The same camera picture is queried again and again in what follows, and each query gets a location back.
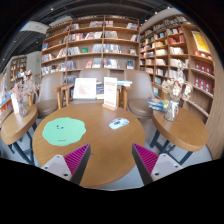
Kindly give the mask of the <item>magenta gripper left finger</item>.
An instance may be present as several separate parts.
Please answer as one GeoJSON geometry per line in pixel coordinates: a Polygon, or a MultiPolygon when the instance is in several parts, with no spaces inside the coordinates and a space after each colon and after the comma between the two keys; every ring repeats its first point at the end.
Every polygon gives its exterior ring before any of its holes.
{"type": "Polygon", "coordinates": [[[91,147],[86,144],[65,156],[55,155],[42,169],[79,185],[90,155],[91,147]]]}

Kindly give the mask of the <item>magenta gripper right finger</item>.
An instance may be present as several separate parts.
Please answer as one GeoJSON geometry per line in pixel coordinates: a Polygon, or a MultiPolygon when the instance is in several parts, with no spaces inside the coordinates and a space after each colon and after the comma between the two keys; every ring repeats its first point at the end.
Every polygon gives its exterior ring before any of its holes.
{"type": "Polygon", "coordinates": [[[167,154],[158,155],[135,143],[132,144],[132,155],[144,185],[182,169],[182,166],[167,154]]]}

